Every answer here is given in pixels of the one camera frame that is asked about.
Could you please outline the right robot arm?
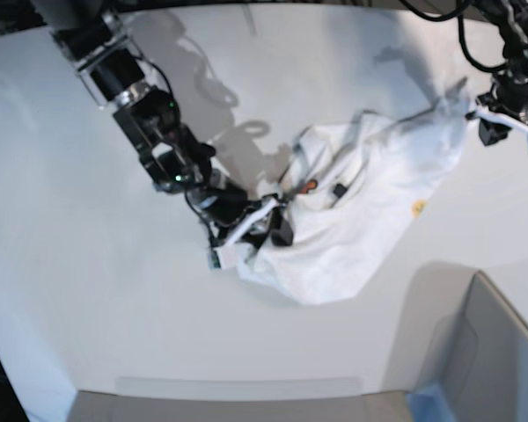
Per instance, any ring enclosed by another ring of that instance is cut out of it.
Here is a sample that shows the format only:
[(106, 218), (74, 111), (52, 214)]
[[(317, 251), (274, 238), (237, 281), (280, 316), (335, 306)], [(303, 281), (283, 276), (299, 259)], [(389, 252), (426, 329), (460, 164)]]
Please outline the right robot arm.
[(278, 194), (249, 198), (212, 165), (216, 149), (197, 140), (181, 118), (172, 86), (148, 82), (143, 66), (159, 71), (107, 1), (35, 1), (55, 44), (98, 106), (108, 106), (156, 191), (182, 195), (205, 226), (213, 248), (265, 240), (285, 247), (294, 233)]

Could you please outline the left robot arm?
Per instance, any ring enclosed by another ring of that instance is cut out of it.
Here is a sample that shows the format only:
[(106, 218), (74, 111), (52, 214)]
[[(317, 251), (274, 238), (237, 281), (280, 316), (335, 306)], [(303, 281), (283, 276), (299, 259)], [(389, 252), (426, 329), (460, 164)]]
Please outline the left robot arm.
[(498, 28), (504, 59), (503, 68), (492, 72), (490, 90), (476, 98), (471, 113), (480, 122), (480, 140), (494, 145), (516, 130), (528, 143), (528, 1), (476, 1), (473, 5)]

